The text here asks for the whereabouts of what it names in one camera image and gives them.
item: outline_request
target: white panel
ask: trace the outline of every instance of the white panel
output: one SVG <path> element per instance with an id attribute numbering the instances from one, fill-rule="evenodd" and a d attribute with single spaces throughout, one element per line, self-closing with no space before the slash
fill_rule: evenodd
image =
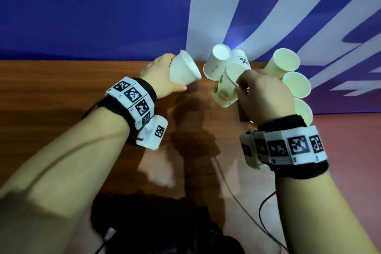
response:
<path id="1" fill-rule="evenodd" d="M 381 66 L 375 68 L 374 70 L 371 70 L 370 73 L 381 73 Z"/>
<path id="2" fill-rule="evenodd" d="M 323 69 L 320 73 L 317 73 L 312 78 L 310 78 L 311 87 L 315 88 L 331 78 L 343 73 L 352 66 L 359 64 L 363 60 L 371 57 L 377 52 L 381 51 L 381 33 L 375 37 L 369 39 L 364 44 L 360 45 L 358 48 L 354 49 L 347 55 L 343 56 L 341 59 L 335 61 L 330 66 Z"/>
<path id="3" fill-rule="evenodd" d="M 286 37 L 319 1 L 279 0 L 257 30 L 236 48 L 243 49 L 249 60 L 260 57 Z"/>
<path id="4" fill-rule="evenodd" d="M 361 43 L 343 38 L 381 8 L 381 0 L 352 0 L 298 51 L 303 65 L 327 65 Z"/>
<path id="5" fill-rule="evenodd" d="M 356 97 L 374 89 L 381 89 L 381 80 L 379 81 L 346 81 L 331 90 L 356 90 L 347 93 L 345 97 Z"/>
<path id="6" fill-rule="evenodd" d="M 239 0 L 190 0 L 186 51 L 207 60 L 214 45 L 223 43 Z"/>

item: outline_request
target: person's right forearm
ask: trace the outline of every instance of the person's right forearm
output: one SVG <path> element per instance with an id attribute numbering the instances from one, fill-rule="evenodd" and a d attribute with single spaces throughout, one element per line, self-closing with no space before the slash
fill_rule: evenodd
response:
<path id="1" fill-rule="evenodd" d="M 287 246 L 292 254 L 379 253 L 328 172 L 275 179 Z"/>

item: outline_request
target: blue and white banner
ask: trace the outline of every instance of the blue and white banner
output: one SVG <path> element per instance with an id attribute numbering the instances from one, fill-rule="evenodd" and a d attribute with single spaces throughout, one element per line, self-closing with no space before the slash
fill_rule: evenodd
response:
<path id="1" fill-rule="evenodd" d="M 314 113 L 381 111 L 381 0 L 0 0 L 0 59 L 297 52 Z"/>

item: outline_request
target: person's left hand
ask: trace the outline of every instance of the person's left hand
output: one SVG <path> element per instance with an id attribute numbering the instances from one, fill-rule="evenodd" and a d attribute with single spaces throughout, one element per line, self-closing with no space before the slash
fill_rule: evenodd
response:
<path id="1" fill-rule="evenodd" d="M 176 56 L 163 54 L 147 65 L 140 73 L 140 78 L 149 83 L 155 90 L 157 98 L 163 98 L 173 92 L 183 92 L 187 87 L 169 80 L 169 65 Z"/>

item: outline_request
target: wooden table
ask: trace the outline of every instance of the wooden table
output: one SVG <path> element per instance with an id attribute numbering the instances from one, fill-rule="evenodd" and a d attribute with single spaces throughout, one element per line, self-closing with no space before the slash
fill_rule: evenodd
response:
<path id="1" fill-rule="evenodd" d="M 0 62 L 0 183 L 78 122 L 107 88 L 126 75 L 139 76 L 147 63 Z M 203 64 L 197 63 L 201 72 Z M 273 174 L 245 164 L 239 135 L 252 126 L 240 121 L 237 103 L 221 108 L 211 99 L 215 83 L 203 77 L 186 92 L 157 101 L 158 114 L 169 122 L 160 148 L 126 145 L 101 191 L 141 190 L 176 199 L 187 195 L 198 206 L 208 206 L 212 220 L 247 253 L 275 253 L 278 246 L 238 207 L 218 172 L 216 159 L 232 192 L 257 217 L 260 202 L 274 190 Z M 269 203 L 264 214 L 269 231 L 283 240 L 276 203 Z"/>

